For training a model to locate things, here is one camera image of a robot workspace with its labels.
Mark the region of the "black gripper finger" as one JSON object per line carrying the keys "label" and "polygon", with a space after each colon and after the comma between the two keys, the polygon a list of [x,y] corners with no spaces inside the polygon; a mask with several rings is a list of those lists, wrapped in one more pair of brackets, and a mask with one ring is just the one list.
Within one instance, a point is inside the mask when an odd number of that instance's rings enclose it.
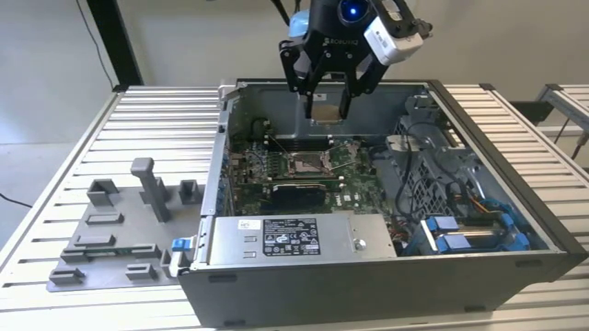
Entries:
{"label": "black gripper finger", "polygon": [[329,53],[323,46],[307,44],[304,38],[279,42],[279,59],[288,90],[303,97],[304,117],[311,119],[313,93],[327,71]]}
{"label": "black gripper finger", "polygon": [[356,71],[344,72],[344,90],[339,104],[339,116],[347,119],[351,100],[360,94],[371,94],[376,88],[388,66],[383,65],[378,59],[370,57],[370,62],[360,78],[356,78]]}

